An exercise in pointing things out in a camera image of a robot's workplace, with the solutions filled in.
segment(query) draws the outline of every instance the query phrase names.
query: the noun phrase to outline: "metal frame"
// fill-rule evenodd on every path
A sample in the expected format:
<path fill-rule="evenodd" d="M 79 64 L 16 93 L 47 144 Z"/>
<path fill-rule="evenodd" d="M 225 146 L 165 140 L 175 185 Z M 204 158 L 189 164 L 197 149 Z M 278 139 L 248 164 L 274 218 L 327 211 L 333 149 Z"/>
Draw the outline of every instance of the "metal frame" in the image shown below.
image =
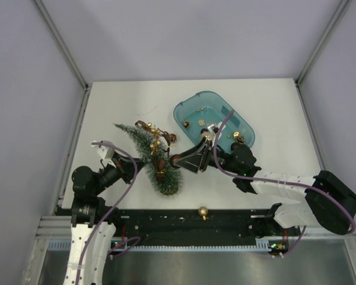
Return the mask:
<path fill-rule="evenodd" d="M 60 50 L 63 58 L 66 61 L 66 64 L 69 66 L 72 73 L 75 75 L 75 77 L 77 78 L 78 82 L 80 83 L 81 87 L 84 90 L 82 103 L 76 115 L 75 126 L 71 133 L 71 136 L 69 137 L 69 149 L 66 155 L 67 160 L 59 175 L 58 186 L 56 188 L 55 196 L 54 196 L 55 199 L 52 201 L 52 206 L 51 206 L 52 209 L 50 212 L 53 213 L 58 204 L 59 199 L 63 198 L 63 193 L 67 183 L 68 173 L 71 169 L 72 157 L 74 155 L 75 148 L 77 146 L 81 125 L 84 119 L 85 108 L 87 106 L 88 98 L 90 95 L 90 88 L 86 83 L 85 79 L 83 78 L 82 73 L 77 67 L 73 57 L 71 56 L 63 38 L 59 34 L 42 0 L 31 0 L 31 1 L 36 7 L 36 10 L 39 12 L 39 15 L 41 16 L 42 20 L 46 24 L 46 27 L 50 31 L 50 35 L 54 39 L 58 49 Z M 336 29 L 336 26 L 340 22 L 342 16 L 346 13 L 350 3 L 351 0 L 340 1 L 322 37 L 320 38 L 319 42 L 313 49 L 313 52 L 311 53 L 300 75 L 295 80 L 298 96 L 300 98 L 303 107 L 303 112 L 306 117 L 306 121 L 308 123 L 309 130 L 311 133 L 311 138 L 313 140 L 313 144 L 317 152 L 317 157 L 319 159 L 319 163 L 322 169 L 327 169 L 326 159 L 320 147 L 319 140 L 317 139 L 316 130 L 314 127 L 313 120 L 309 114 L 309 108 L 306 102 L 306 98 L 301 90 L 301 84 L 306 79 L 306 76 L 310 72 L 311 67 L 314 65 L 320 53 L 326 46 L 329 38 L 331 37 L 333 31 Z M 39 228 L 36 233 L 33 249 L 31 252 L 31 257 L 27 269 L 24 273 L 24 278 L 22 282 L 23 285 L 38 284 L 42 265 L 46 255 L 46 250 L 49 245 L 49 241 L 51 239 L 70 239 L 71 237 L 70 219 L 71 219 L 70 216 L 66 216 L 66 217 L 44 216 L 41 218 Z M 275 237 L 266 237 L 266 239 L 274 239 L 274 238 Z M 356 275 L 356 232 L 353 235 L 338 236 L 324 229 L 308 228 L 306 230 L 306 234 L 304 235 L 303 239 L 311 239 L 311 240 L 344 239 L 346 249 L 351 261 L 351 265 Z"/>

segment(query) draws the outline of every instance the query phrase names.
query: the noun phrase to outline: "white table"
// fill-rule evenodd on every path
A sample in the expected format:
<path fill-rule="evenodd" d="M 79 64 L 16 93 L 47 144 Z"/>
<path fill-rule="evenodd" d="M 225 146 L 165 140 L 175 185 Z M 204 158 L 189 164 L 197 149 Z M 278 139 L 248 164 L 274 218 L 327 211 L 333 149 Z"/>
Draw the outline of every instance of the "white table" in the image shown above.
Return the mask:
<path fill-rule="evenodd" d="M 318 174 L 319 163 L 291 78 L 94 83 L 71 171 L 82 165 L 98 171 L 100 158 L 91 148 L 91 142 L 95 140 L 112 141 L 138 157 L 134 143 L 113 123 L 134 125 L 137 120 L 143 120 L 174 132 L 178 140 L 172 154 L 193 147 L 175 122 L 173 110 L 178 103 L 203 90 L 218 93 L 254 129 L 256 141 L 252 151 L 257 158 L 256 165 L 277 173 Z M 211 167 L 198 175 L 185 170 L 182 173 L 181 192 L 173 197 L 164 197 L 153 190 L 145 171 L 141 171 L 119 208 L 187 209 L 206 206 L 209 209 L 243 209 L 270 208 L 274 203 L 287 202 L 270 195 L 245 194 L 236 188 L 231 177 Z M 113 205 L 125 189 L 125 183 L 118 181 L 101 197 L 106 200 L 106 205 Z M 62 207 L 70 208 L 73 197 L 69 179 Z"/>

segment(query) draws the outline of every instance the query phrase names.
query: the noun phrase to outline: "wall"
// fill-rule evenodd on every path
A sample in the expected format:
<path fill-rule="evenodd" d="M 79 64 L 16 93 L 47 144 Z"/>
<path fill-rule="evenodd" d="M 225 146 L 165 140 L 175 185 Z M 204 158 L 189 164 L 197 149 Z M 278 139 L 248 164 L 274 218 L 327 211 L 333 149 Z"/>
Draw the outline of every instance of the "wall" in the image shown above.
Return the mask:
<path fill-rule="evenodd" d="M 356 192 L 356 0 L 303 84 L 329 169 Z"/>
<path fill-rule="evenodd" d="M 340 0 L 43 0 L 88 82 L 295 78 Z"/>
<path fill-rule="evenodd" d="M 19 284 L 82 89 L 29 0 L 0 1 L 0 284 Z"/>

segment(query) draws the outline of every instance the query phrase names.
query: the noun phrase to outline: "small christmas tree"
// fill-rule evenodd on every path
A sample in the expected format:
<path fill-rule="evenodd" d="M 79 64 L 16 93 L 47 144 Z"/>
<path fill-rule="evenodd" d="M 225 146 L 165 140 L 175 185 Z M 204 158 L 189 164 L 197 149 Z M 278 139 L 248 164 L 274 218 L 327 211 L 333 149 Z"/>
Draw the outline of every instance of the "small christmas tree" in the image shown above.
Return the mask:
<path fill-rule="evenodd" d="M 160 140 L 159 147 L 152 153 L 151 145 L 155 143 L 155 136 L 153 134 L 135 126 L 119 124 L 115 124 L 115 126 L 125 131 L 136 144 L 136 150 L 140 155 L 140 159 L 147 163 L 145 168 L 147 169 L 153 188 L 163 195 L 170 196 L 176 194 L 181 187 L 182 174 L 170 165 L 167 153 L 164 151 L 167 149 L 166 144 Z M 164 168 L 162 182 L 157 181 L 157 170 L 152 164 L 153 157 L 168 161 Z"/>

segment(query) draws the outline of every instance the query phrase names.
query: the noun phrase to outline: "gray floor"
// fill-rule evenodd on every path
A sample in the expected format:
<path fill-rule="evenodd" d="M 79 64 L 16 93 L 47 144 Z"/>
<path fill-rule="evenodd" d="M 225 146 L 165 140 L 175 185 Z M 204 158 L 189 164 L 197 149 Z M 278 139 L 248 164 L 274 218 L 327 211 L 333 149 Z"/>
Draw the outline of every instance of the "gray floor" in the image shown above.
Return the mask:
<path fill-rule="evenodd" d="M 67 251 L 48 252 L 39 285 L 62 285 Z M 343 240 L 304 240 L 284 259 L 253 252 L 130 252 L 108 260 L 103 285 L 353 285 Z"/>

